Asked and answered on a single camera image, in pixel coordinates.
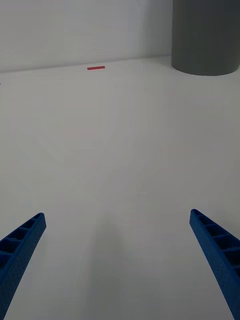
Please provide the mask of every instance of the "gray cylinder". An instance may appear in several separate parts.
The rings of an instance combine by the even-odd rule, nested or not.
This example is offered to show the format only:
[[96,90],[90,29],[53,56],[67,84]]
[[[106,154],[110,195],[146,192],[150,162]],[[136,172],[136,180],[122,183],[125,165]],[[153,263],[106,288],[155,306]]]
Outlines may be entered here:
[[172,66],[201,76],[240,64],[240,0],[173,0]]

